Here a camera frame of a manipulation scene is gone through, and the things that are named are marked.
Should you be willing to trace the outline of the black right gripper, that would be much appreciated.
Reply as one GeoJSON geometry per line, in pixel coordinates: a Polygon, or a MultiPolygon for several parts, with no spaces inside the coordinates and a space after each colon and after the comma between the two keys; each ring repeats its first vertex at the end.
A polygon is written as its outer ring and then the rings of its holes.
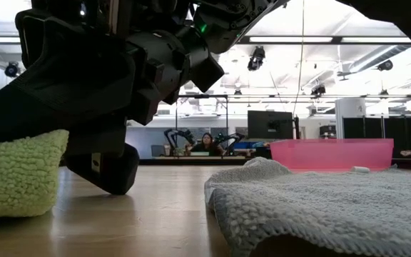
{"type": "Polygon", "coordinates": [[[26,92],[70,126],[121,115],[149,123],[192,81],[223,70],[177,1],[33,1],[16,15],[26,92]]]}

